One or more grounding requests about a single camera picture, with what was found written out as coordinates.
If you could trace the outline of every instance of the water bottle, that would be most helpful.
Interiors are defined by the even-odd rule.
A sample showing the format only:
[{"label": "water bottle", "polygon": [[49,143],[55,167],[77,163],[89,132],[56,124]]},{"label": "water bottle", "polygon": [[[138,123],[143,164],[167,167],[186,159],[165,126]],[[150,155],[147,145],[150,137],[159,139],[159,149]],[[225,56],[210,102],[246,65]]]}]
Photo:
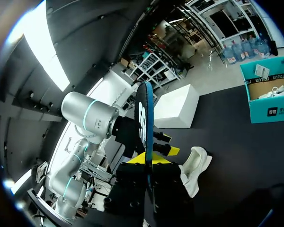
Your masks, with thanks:
[{"label": "water bottle", "polygon": [[254,50],[247,39],[242,40],[242,48],[246,57],[253,58],[255,56]]},{"label": "water bottle", "polygon": [[226,45],[224,45],[223,55],[227,59],[229,64],[236,63],[235,55],[230,47],[226,47]]},{"label": "water bottle", "polygon": [[252,35],[250,35],[249,43],[250,43],[251,48],[254,50],[254,54],[259,53],[259,51],[257,50],[257,42],[258,42],[258,40],[256,38],[252,37]]},{"label": "water bottle", "polygon": [[243,61],[245,60],[245,54],[243,52],[241,44],[236,44],[235,41],[232,41],[232,50],[233,53],[235,54],[235,57],[238,61]]},{"label": "water bottle", "polygon": [[268,58],[270,55],[269,46],[267,44],[267,40],[262,38],[262,34],[260,34],[260,40],[257,44],[257,49],[259,51],[259,55],[261,58]]}]

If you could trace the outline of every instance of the cardboard box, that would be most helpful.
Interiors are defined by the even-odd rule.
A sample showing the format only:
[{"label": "cardboard box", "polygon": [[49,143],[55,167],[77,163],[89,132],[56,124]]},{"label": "cardboard box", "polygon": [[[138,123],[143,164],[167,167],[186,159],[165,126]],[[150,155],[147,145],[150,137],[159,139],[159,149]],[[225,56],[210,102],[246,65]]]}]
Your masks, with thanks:
[{"label": "cardboard box", "polygon": [[[257,64],[269,69],[267,79],[255,75]],[[284,86],[284,57],[254,61],[240,67],[245,81],[251,123],[284,121],[284,96],[258,99],[273,87]]]},{"label": "cardboard box", "polygon": [[120,61],[121,64],[123,64],[125,67],[128,66],[128,61],[125,60],[124,58],[121,58],[121,61]]}]

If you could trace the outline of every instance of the metal frame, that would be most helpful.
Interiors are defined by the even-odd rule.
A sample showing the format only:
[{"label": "metal frame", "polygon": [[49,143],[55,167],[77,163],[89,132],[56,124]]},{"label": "metal frame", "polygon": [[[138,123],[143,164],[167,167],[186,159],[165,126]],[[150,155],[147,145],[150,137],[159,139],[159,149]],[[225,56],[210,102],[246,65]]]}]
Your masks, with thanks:
[{"label": "metal frame", "polygon": [[[194,10],[193,7],[192,7],[192,5],[195,4],[197,1],[199,1],[199,0],[190,1],[190,2],[186,3],[185,6],[186,6],[187,8],[189,8],[189,10],[190,10],[191,12],[193,12],[193,13],[205,24],[205,26],[207,27],[207,29],[213,34],[213,36],[215,37],[215,39],[218,41],[218,43],[220,44],[220,46],[221,46],[222,48],[223,48],[223,42],[224,42],[225,40],[232,39],[232,38],[234,38],[234,37],[240,36],[240,35],[245,34],[245,33],[247,33],[247,32],[254,32],[254,33],[256,34],[256,36],[259,36],[259,34],[258,34],[258,32],[257,32],[257,30],[256,30],[256,28],[255,28],[255,26],[253,25],[252,21],[251,21],[250,18],[249,18],[249,16],[248,16],[247,13],[245,12],[245,10],[242,8],[242,6],[241,6],[239,3],[237,3],[235,0],[220,0],[220,1],[216,2],[215,4],[213,4],[213,5],[211,5],[211,6],[207,7],[207,8],[205,8],[205,9],[203,9],[203,10],[201,10],[200,12],[197,12],[197,11]],[[212,9],[212,8],[214,8],[214,7],[216,7],[216,6],[220,5],[220,4],[222,4],[222,3],[228,2],[228,1],[232,1],[233,4],[236,5],[236,6],[239,8],[239,10],[242,12],[243,16],[244,16],[244,17],[246,18],[246,20],[249,22],[249,24],[250,24],[250,26],[251,26],[251,29],[246,30],[246,31],[241,31],[241,32],[239,32],[239,33],[237,33],[237,34],[235,34],[235,35],[230,36],[230,37],[226,37],[226,38],[220,39],[220,38],[218,37],[218,35],[214,32],[214,30],[209,26],[208,22],[202,17],[202,14],[205,13],[206,11],[208,11],[208,10],[210,10],[210,9]]]},{"label": "metal frame", "polygon": [[[151,57],[154,57],[154,62],[151,63],[151,65],[147,68],[144,68],[143,67],[143,64],[145,64],[147,62],[147,60]],[[156,72],[151,76],[148,71],[152,69],[152,67],[157,64],[158,62],[160,62],[162,64],[162,67],[158,70],[156,70]],[[159,56],[157,56],[155,53],[150,53],[146,58],[143,59],[143,61],[139,64],[139,65],[136,65],[136,68],[132,71],[132,73],[129,75],[129,78],[131,78],[131,76],[134,74],[134,72],[139,69],[142,71],[142,74],[136,79],[136,80],[139,80],[142,76],[146,75],[149,79],[147,79],[146,81],[153,81],[155,84],[156,84],[156,88],[160,87],[162,88],[163,90],[165,90],[162,86],[165,85],[166,83],[168,82],[171,82],[175,79],[178,79],[178,80],[181,80],[180,77],[174,72],[174,70],[172,68],[170,68],[163,60],[161,60],[161,58]],[[172,79],[172,80],[168,80],[166,82],[163,82],[163,83],[159,83],[155,77],[157,74],[159,74],[160,72],[162,72],[163,70],[165,69],[168,69],[174,76],[175,78]]]}]

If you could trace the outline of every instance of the white box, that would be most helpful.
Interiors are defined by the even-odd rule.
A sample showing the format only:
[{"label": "white box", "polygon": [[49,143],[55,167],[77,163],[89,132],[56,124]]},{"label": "white box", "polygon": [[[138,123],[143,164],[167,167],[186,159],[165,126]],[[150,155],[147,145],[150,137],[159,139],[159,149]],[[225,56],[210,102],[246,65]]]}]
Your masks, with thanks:
[{"label": "white box", "polygon": [[199,96],[190,84],[162,95],[154,108],[154,125],[159,129],[190,128]]}]

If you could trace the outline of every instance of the robotic arm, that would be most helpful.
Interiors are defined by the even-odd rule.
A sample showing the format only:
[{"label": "robotic arm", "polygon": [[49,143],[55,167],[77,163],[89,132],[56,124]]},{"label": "robotic arm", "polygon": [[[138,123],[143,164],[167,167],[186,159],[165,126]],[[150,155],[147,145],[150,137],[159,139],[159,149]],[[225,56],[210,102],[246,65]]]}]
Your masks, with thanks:
[{"label": "robotic arm", "polygon": [[[89,148],[94,147],[94,143],[108,139],[111,135],[116,136],[115,140],[125,145],[124,156],[132,157],[137,149],[136,125],[133,119],[119,116],[118,109],[104,104],[100,101],[87,97],[77,92],[68,93],[62,102],[62,115],[68,121],[74,123],[80,133],[93,133],[97,139],[89,141],[84,138],[78,141],[73,152],[63,163],[61,168],[50,179],[52,187],[60,197],[57,201],[55,210],[67,219],[73,219],[77,208],[85,198],[85,186],[77,182],[72,176],[77,172],[84,160],[84,154],[88,153]],[[154,133],[158,140],[170,141],[170,137],[163,133]],[[154,144],[153,150],[168,155],[172,150],[170,145]],[[134,181],[141,181],[144,177],[138,177]]]},{"label": "robotic arm", "polygon": [[[83,94],[70,92],[63,100],[62,114],[68,121],[79,127],[81,132],[92,132],[101,141],[112,135],[119,111]],[[94,145],[87,139],[79,140],[61,168],[49,181],[50,187],[60,195],[55,210],[62,217],[72,219],[84,201],[86,187],[74,180],[72,176],[80,168],[89,147]]]}]

